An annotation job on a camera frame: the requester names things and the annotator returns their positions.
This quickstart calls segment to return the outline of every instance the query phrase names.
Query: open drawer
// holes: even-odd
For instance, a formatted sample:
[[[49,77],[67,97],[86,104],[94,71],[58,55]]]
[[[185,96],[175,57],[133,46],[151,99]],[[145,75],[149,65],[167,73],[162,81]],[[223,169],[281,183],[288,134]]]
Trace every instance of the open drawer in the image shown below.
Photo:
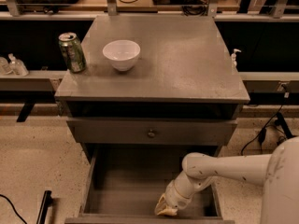
[[[67,124],[79,143],[226,145],[236,120],[69,118]]]
[[[211,147],[171,145],[93,145],[91,170],[78,217],[65,223],[190,223],[224,221],[214,186],[196,193],[177,217],[157,217],[154,208],[189,152],[213,154]]]

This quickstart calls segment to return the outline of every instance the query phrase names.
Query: soda can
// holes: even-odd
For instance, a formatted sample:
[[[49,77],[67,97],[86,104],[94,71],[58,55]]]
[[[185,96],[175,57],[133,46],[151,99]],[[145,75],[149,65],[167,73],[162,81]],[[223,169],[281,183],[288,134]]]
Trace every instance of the soda can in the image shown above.
[[[59,47],[67,68],[72,73],[78,73],[86,68],[86,60],[81,43],[74,33],[59,35]]]

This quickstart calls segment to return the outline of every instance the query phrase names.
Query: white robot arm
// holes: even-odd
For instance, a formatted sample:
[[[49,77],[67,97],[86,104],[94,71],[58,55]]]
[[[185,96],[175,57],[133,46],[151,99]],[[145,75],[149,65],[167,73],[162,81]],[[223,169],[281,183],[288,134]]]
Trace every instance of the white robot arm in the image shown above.
[[[284,142],[272,155],[213,158],[191,153],[182,168],[160,198],[156,215],[175,216],[214,176],[222,176],[263,186],[261,224],[298,223],[299,137]]]

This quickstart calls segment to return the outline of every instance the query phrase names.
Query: floor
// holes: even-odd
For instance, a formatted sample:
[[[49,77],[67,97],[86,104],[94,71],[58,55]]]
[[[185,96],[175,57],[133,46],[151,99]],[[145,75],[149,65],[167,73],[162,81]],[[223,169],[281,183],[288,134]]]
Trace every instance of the floor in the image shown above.
[[[261,130],[278,106],[246,106],[230,143],[220,156],[240,155],[242,147]],[[299,135],[296,107],[282,110],[292,134]],[[7,196],[28,224],[36,223],[45,190],[51,190],[55,205],[47,224],[63,224],[77,217],[89,166],[80,144],[66,126],[66,117],[57,116],[55,106],[36,105],[25,122],[16,122],[20,107],[0,104],[0,194]],[[263,153],[271,153],[283,134],[267,128]],[[260,154],[252,143],[246,154]],[[221,214],[235,224],[258,224],[262,188],[222,177],[216,179]],[[0,198],[0,223],[19,224],[9,203]]]

